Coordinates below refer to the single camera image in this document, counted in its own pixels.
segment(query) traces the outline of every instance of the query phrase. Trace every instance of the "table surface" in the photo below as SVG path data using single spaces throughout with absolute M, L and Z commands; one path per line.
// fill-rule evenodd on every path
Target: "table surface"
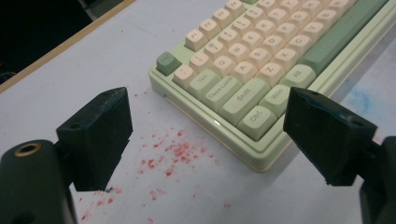
M 137 0 L 0 94 L 0 153 L 57 141 L 55 129 L 102 91 L 126 87 L 134 132 L 108 192 L 76 192 L 80 223 L 361 223 L 359 188 L 327 186 L 292 144 L 256 173 L 150 87 L 164 51 L 224 1 Z M 332 97 L 395 135 L 393 27 Z M 182 148 L 188 161 L 176 162 Z

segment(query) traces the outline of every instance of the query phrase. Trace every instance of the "black plastic mount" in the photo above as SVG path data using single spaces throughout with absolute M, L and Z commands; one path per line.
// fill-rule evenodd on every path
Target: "black plastic mount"
M 396 220 L 396 137 L 380 146 L 376 126 L 325 96 L 291 88 L 284 131 L 332 186 L 350 186 L 357 175 L 365 224 Z
M 69 186 L 105 190 L 133 131 L 128 92 L 105 91 L 57 129 L 59 142 L 22 143 L 0 163 L 0 223 L 78 223 Z

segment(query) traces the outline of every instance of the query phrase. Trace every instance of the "blue ink mark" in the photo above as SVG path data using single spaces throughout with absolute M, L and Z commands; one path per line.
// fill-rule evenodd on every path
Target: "blue ink mark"
M 359 115 L 365 115 L 372 108 L 372 100 L 363 91 L 353 89 L 346 98 L 346 107 Z

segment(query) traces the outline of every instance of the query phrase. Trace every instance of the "brass insert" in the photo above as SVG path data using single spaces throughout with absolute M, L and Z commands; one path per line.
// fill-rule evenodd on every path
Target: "brass insert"
M 14 155 L 16 157 L 31 156 L 31 155 L 37 153 L 37 151 L 40 150 L 41 147 L 42 146 L 39 143 L 29 143 L 29 144 L 23 145 L 23 146 L 19 147 L 17 150 L 15 150 Z

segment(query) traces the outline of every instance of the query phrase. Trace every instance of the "keyboard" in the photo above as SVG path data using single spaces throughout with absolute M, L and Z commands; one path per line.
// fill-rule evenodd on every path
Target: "keyboard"
M 331 96 L 395 21 L 396 0 L 231 0 L 148 74 L 156 92 L 263 172 L 290 143 L 290 87 Z

